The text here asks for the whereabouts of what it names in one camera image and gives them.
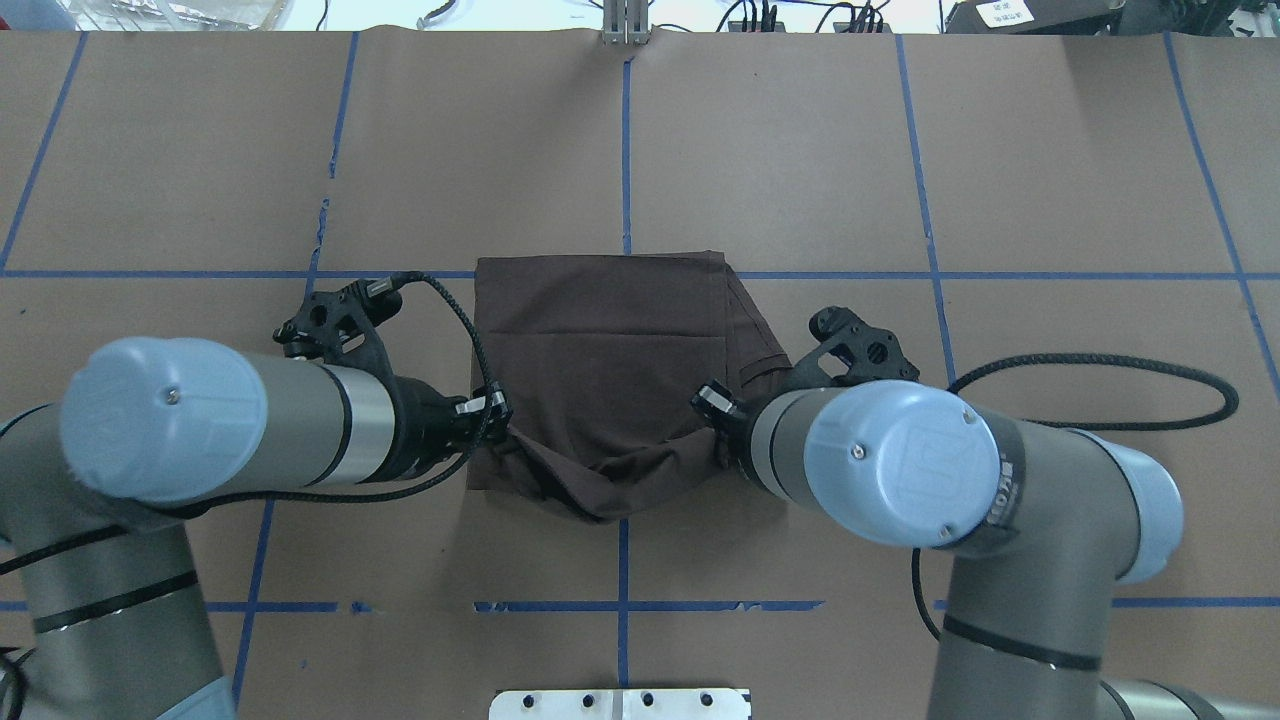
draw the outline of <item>cloth fold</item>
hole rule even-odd
[[[719,252],[485,258],[475,319],[515,415],[468,487],[596,523],[728,470],[689,406],[701,383],[750,398],[791,368]]]

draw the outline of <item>folded cloth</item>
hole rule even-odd
[[[719,252],[484,258],[475,319],[515,415],[467,484],[617,520],[728,470],[689,398],[745,398],[791,368]]]

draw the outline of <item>blue tape line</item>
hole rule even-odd
[[[1213,183],[1213,174],[1208,169],[1208,160],[1204,158],[1204,150],[1201,147],[1199,135],[1196,132],[1196,120],[1192,119],[1190,105],[1187,104],[1187,92],[1183,90],[1183,76],[1178,69],[1178,54],[1174,51],[1174,36],[1165,32],[1165,54],[1169,56],[1169,72],[1174,78],[1174,90],[1178,92],[1178,105],[1183,110],[1183,122],[1187,123],[1187,136],[1192,141],[1192,150],[1196,151],[1196,161],[1199,164],[1201,176],[1204,178],[1204,190],[1208,191],[1210,202],[1213,205],[1213,214],[1217,217],[1217,227],[1222,231],[1222,242],[1226,243],[1226,254],[1231,258],[1231,268],[1235,270],[1235,277],[1240,283],[1240,293],[1244,295],[1244,305],[1249,310],[1249,322],[1253,324],[1253,334],[1258,338],[1258,346],[1262,350],[1262,361],[1267,366],[1267,373],[1271,375],[1271,389],[1276,395],[1276,400],[1280,400],[1280,373],[1276,372],[1276,361],[1271,355],[1271,345],[1267,342],[1267,333],[1262,329],[1262,320],[1258,318],[1258,307],[1253,302],[1253,292],[1249,290],[1249,282],[1244,275],[1244,265],[1240,263],[1240,252],[1235,246],[1235,238],[1231,236],[1231,227],[1226,222],[1226,213],[1222,210],[1221,197],[1217,195],[1217,186]]]
[[[5,270],[32,279],[303,279],[305,270]]]
[[[342,145],[342,127],[347,122],[347,100],[351,97],[351,76],[356,72],[356,49],[360,46],[360,31],[351,33],[351,47],[347,50],[347,74],[342,79],[342,97],[338,100],[338,120],[333,126],[333,155],[329,156],[329,179],[338,176],[338,147]]]
[[[746,270],[737,273],[744,281],[927,281],[932,273],[913,272],[840,272],[840,270]]]
[[[337,612],[337,602],[259,602],[255,612]]]
[[[622,254],[631,255],[631,58],[622,63]]]
[[[631,684],[631,652],[627,648],[631,602],[631,521],[618,523],[618,687]]]
[[[631,603],[632,612],[809,612],[822,607],[822,600],[653,600]]]
[[[384,278],[396,270],[316,270],[316,278]],[[426,270],[439,279],[475,279],[475,270]],[[310,270],[3,270],[0,278],[15,279],[306,279]],[[931,272],[913,270],[745,270],[749,281],[928,281]],[[1236,282],[1235,273],[1092,273],[1092,272],[1001,272],[941,270],[943,281],[1143,281],[1143,282]],[[1280,273],[1244,273],[1251,282],[1280,281]]]
[[[951,325],[947,323],[946,300],[942,297],[942,274],[938,266],[938,249],[933,238],[933,214],[929,211],[929,193],[924,188],[924,161],[920,159],[920,136],[915,128],[915,105],[911,102],[911,79],[906,69],[906,45],[901,35],[893,36],[897,47],[897,73],[902,78],[902,104],[906,110],[906,133],[911,141],[911,163],[915,165],[915,192],[920,200],[920,223],[929,255],[929,275],[933,281],[933,304],[938,314],[938,332],[942,334],[942,359],[947,365],[947,383],[956,379],[956,363],[951,352]]]
[[[938,273],[947,281],[1234,281],[1233,273],[965,272]]]
[[[317,278],[360,279],[360,278],[385,278],[399,270],[316,270]],[[433,278],[447,279],[475,279],[475,270],[425,270]]]
[[[1111,607],[1116,610],[1160,610],[1178,607],[1280,607],[1280,597],[1228,596],[1228,597],[1117,597]],[[946,610],[947,601],[933,601],[934,610]]]
[[[244,687],[244,669],[248,665],[248,648],[253,641],[253,616],[257,614],[257,596],[262,589],[262,568],[266,565],[266,546],[271,537],[271,516],[275,501],[262,505],[262,524],[257,530],[257,550],[253,553],[253,574],[248,580],[248,602],[244,607],[244,624],[241,626],[241,644],[236,653],[236,674],[232,676],[232,698],[239,705],[241,688]]]
[[[18,209],[13,213],[13,222],[9,224],[9,234],[5,236],[4,247],[0,249],[0,270],[9,263],[9,254],[18,241],[18,228],[22,227],[22,218],[27,214],[27,202],[31,201],[31,192],[36,188],[36,178],[40,176],[40,165],[45,161],[45,152],[54,140],[54,129],[58,128],[58,119],[63,115],[63,106],[67,105],[67,95],[70,94],[72,81],[76,78],[76,69],[79,68],[81,56],[84,55],[84,44],[88,42],[88,32],[81,32],[76,41],[76,53],[72,54],[72,64],[67,68],[67,77],[63,78],[63,88],[58,91],[58,100],[54,102],[54,111],[49,115],[49,124],[45,126],[45,135],[40,138],[40,147],[36,150],[36,159],[31,163],[31,173],[27,174],[27,184],[22,188],[18,199]]]
[[[207,612],[247,612],[247,602],[206,602]],[[260,602],[256,612],[337,612],[337,602]],[[0,601],[0,612],[27,612],[22,600]]]
[[[809,612],[822,607],[822,600],[532,600],[513,602],[474,602],[481,615],[502,612]]]
[[[532,600],[516,602],[474,602],[481,615],[498,612],[617,612],[620,603],[613,600]]]

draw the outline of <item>black wire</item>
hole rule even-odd
[[[453,295],[449,293],[449,291],[443,284],[440,284],[440,281],[433,278],[431,275],[428,275],[426,273],[419,273],[419,272],[397,273],[396,275],[393,275],[393,278],[403,281],[404,284],[413,282],[424,282],[431,286],[431,288],[435,290],[435,292],[449,306],[449,310],[452,310],[453,314],[462,323],[463,329],[466,329],[467,332],[467,337],[471,340],[471,348],[475,352],[476,364],[480,366],[480,377],[484,380],[485,406],[480,416],[480,423],[476,425],[476,429],[471,433],[471,438],[467,442],[466,448],[463,448],[462,454],[458,455],[457,460],[454,460],[448,468],[445,468],[444,470],[442,470],[440,473],[438,473],[431,478],[428,478],[411,487],[392,492],[366,493],[366,495],[321,495],[314,492],[292,492],[292,491],[238,492],[238,493],[214,497],[191,505],[183,505],[173,509],[164,509],[161,510],[163,512],[173,515],[175,518],[196,518],[209,510],[212,510],[214,507],[220,507],[223,505],[229,505],[232,502],[241,502],[246,500],[278,500],[283,502],[323,502],[323,503],[339,503],[339,505],[389,502],[392,500],[401,500],[404,497],[410,497],[412,495],[417,495],[422,491],[434,488],[435,486],[443,483],[444,480],[454,475],[458,470],[462,469],[463,465],[467,464],[468,460],[471,460],[471,456],[475,455],[475,451],[484,442],[485,433],[489,429],[489,423],[493,419],[493,411],[497,401],[497,398],[493,395],[493,387],[494,387],[493,372],[489,368],[489,357],[488,355],[485,355],[484,346],[480,342],[480,333],[479,331],[476,331],[475,324],[471,323],[471,318],[467,316],[466,310],[463,310],[462,306],[458,304],[458,301],[454,300]],[[41,560],[52,557],[55,555],[60,555],[63,552],[83,547],[86,544],[101,542],[127,533],[128,530],[125,530],[119,525],[108,525],[105,528],[99,528],[96,530],[90,530],[87,533],[73,536],[64,541],[19,555],[18,557],[9,560],[8,562],[0,564],[0,575],[5,575],[8,573],[18,570],[19,568],[26,568],[27,565],[40,562]]]
[[[827,5],[827,12],[823,13],[822,19],[818,20],[818,27],[814,28],[815,33],[822,32],[822,26],[827,24],[827,18],[829,18],[837,8],[849,8],[849,24],[854,23],[854,14],[858,13],[858,8],[854,8],[852,3],[832,3],[831,5]]]
[[[27,703],[27,675],[22,671],[22,664],[33,652],[36,652],[36,648],[28,650],[18,660],[9,660],[8,655],[0,655],[0,666],[4,667],[4,674],[13,678],[13,698],[9,700],[9,711],[4,715],[5,720],[18,720],[22,716],[22,708]]]
[[[320,32],[320,26],[329,19],[329,0],[324,0],[324,13],[320,13],[320,19],[316,20],[316,32]]]
[[[443,5],[440,5],[439,8],[431,10],[430,13],[422,15],[422,18],[419,19],[417,20],[417,28],[422,29],[426,26],[426,23],[434,20],[435,18],[443,15],[444,13],[448,13],[457,4],[458,4],[458,0],[445,0]]]
[[[72,536],[64,541],[55,542],[52,544],[46,544],[40,550],[33,550],[26,552],[9,560],[6,562],[0,562],[0,575],[8,575],[14,570],[20,570],[27,565],[33,565],[41,560],[52,557],[55,555],[61,555],[64,552],[76,550],[78,547],[84,547],[86,544],[93,544],[95,542],[102,542],[105,539],[118,538],[127,534],[128,530],[119,525],[108,525],[105,528],[97,528],[96,530],[88,530],[87,533],[81,533],[78,536]]]
[[[1158,373],[1161,375],[1172,375],[1175,378],[1193,380],[1208,386],[1222,395],[1221,407],[1204,415],[1187,418],[1185,420],[1140,420],[1124,423],[1062,423],[1059,420],[1028,420],[1030,423],[1048,425],[1051,428],[1129,432],[1185,430],[1221,423],[1234,415],[1236,409],[1240,406],[1240,393],[1236,392],[1235,387],[1212,373],[1206,373],[1204,370],[1174,363],[1165,363],[1162,360],[1096,352],[1039,352],[1033,355],[1014,355],[1012,357],[987,363],[980,368],[965,373],[964,377],[951,383],[947,392],[959,395],[961,389],[972,386],[982,378],[993,375],[1001,370],[1025,368],[1030,365],[1101,365],[1108,368],[1132,368],[1135,370],[1144,370],[1148,373]],[[933,618],[929,616],[929,609],[924,603],[924,589],[920,580],[920,548],[918,547],[911,548],[911,594],[915,598],[915,610],[920,614],[920,620],[924,623],[925,629],[929,630],[933,639],[938,639],[941,637],[938,626],[933,623]]]
[[[724,27],[724,23],[728,22],[728,17],[733,14],[733,10],[737,9],[739,5],[744,5],[744,3],[746,3],[746,0],[733,0],[733,4],[728,6],[728,10],[724,10],[724,14],[721,17],[721,22],[716,26],[716,32],[719,32]]]
[[[876,19],[879,15],[879,10],[872,6],[870,0],[859,9],[858,15],[849,19],[849,27],[842,32],[847,33],[870,33],[876,32]]]
[[[924,623],[933,639],[940,639],[942,633],[938,632],[933,618],[929,616],[929,606],[924,603],[924,587],[920,582],[920,548],[918,547],[911,548],[911,593],[915,596],[915,611],[920,614],[920,621]]]

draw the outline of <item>black stripe band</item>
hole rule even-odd
[[[1222,714],[1217,711],[1216,707],[1210,705],[1207,700],[1201,697],[1199,693],[1192,689],[1187,689],[1181,685],[1166,685],[1164,683],[1151,683],[1157,688],[1162,688],[1169,694],[1183,701],[1183,705],[1196,715],[1196,720],[1226,720]]]
[[[1120,693],[1117,693],[1115,688],[1112,688],[1106,680],[1098,680],[1098,684],[1102,685],[1102,689],[1107,691],[1111,700],[1116,701],[1116,705],[1120,706],[1120,712],[1124,715],[1124,720],[1135,720],[1133,710],[1129,708],[1129,703],[1120,697]]]
[[[182,575],[175,575],[168,580],[160,580],[154,585],[147,585],[145,588],[137,588],[127,593],[118,594],[115,597],[109,597],[106,600],[100,600],[97,602],[91,602],[88,605],[82,605],[73,610],[67,610],[64,612],[58,612],[54,615],[46,615],[45,618],[36,619],[36,633],[47,633],[50,630],[60,630],[68,628],[77,623],[87,623],[90,620],[97,620],[99,618],[105,618],[113,612],[119,612],[122,610],[128,610],[136,605],[142,605],[143,602],[156,600],[157,597],[164,597],[166,594],[173,594],[178,591],[193,587],[200,580],[196,578],[196,571],[183,573]]]
[[[317,364],[316,368],[320,368],[324,370],[324,374],[329,375],[334,387],[338,388],[338,397],[342,398],[342,441],[338,442],[338,452],[333,454],[333,460],[329,461],[329,466],[324,469],[324,473],[320,473],[319,478],[307,483],[306,487],[325,482],[329,475],[338,469],[338,464],[342,462],[342,459],[347,455],[347,446],[351,445],[351,398],[347,397],[347,388],[342,384],[342,380],[338,379],[338,375],[333,374],[333,370],[320,364]]]
[[[1101,657],[1075,655],[1073,652],[1062,652],[1059,650],[1041,647],[1038,644],[1024,643],[1021,641],[1015,641],[1014,638],[1006,638],[1005,635],[983,630],[982,628],[975,628],[968,623],[956,620],[950,615],[942,619],[942,629],[952,635],[959,635],[966,641],[984,644],[991,650],[1004,652],[1006,655],[1016,655],[1037,662],[1046,662],[1065,670],[1087,670],[1096,673],[1102,669]]]

